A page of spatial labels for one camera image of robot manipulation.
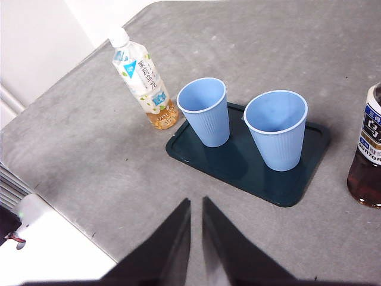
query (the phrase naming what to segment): blue plastic cup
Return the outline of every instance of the blue plastic cup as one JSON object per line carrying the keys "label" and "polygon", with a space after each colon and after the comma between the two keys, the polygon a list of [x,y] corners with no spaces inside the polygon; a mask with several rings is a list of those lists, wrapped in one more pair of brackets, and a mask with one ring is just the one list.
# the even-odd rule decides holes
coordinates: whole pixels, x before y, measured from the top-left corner
{"label": "blue plastic cup", "polygon": [[265,164],[287,171],[300,161],[308,106],[293,91],[269,91],[255,97],[243,118]]}
{"label": "blue plastic cup", "polygon": [[182,88],[177,106],[208,147],[223,145],[230,136],[225,84],[213,77],[194,80]]}

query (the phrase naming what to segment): dark green tray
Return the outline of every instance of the dark green tray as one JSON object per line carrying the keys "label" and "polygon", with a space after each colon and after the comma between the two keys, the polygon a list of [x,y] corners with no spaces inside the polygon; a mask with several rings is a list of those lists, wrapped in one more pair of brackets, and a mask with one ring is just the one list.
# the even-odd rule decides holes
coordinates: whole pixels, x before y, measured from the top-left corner
{"label": "dark green tray", "polygon": [[277,206],[294,206],[329,143],[328,129],[307,122],[299,164],[290,171],[277,172],[263,162],[242,120],[245,107],[232,103],[227,106],[230,138],[224,145],[204,146],[185,121],[165,146],[169,156]]}

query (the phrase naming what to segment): white bottle cap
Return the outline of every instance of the white bottle cap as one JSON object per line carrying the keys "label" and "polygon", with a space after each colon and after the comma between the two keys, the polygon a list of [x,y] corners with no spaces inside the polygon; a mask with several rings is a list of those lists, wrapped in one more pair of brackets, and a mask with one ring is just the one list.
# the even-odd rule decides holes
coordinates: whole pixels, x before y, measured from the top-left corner
{"label": "white bottle cap", "polygon": [[108,38],[114,48],[124,46],[130,40],[130,37],[127,35],[126,31],[121,27],[111,29],[108,34]]}

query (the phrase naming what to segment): white wall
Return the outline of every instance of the white wall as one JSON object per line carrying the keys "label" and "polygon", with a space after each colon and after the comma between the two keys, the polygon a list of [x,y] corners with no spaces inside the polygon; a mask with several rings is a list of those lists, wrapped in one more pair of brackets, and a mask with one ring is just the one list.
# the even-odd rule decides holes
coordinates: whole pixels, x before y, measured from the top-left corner
{"label": "white wall", "polygon": [[157,1],[1,0],[1,128]]}
{"label": "white wall", "polygon": [[1,1],[1,84],[24,106],[92,50],[64,0]]}
{"label": "white wall", "polygon": [[115,267],[112,258],[38,195],[27,195],[13,211],[22,218],[17,234],[26,244],[16,250],[17,243],[8,240],[0,247],[0,285],[94,280]]}
{"label": "white wall", "polygon": [[122,26],[157,0],[65,0],[94,48],[107,37],[110,26]]}

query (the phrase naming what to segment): gray table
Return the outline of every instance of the gray table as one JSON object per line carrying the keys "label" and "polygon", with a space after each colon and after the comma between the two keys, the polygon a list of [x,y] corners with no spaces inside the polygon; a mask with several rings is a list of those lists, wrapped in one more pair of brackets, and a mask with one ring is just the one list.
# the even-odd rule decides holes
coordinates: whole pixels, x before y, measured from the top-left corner
{"label": "gray table", "polygon": [[228,100],[272,89],[308,101],[332,142],[303,199],[280,208],[170,158],[106,42],[1,132],[2,162],[116,261],[192,200],[186,285],[205,285],[201,199],[301,279],[379,282],[381,210],[346,188],[368,88],[381,80],[381,1],[160,2],[126,24],[175,99],[212,76]]}

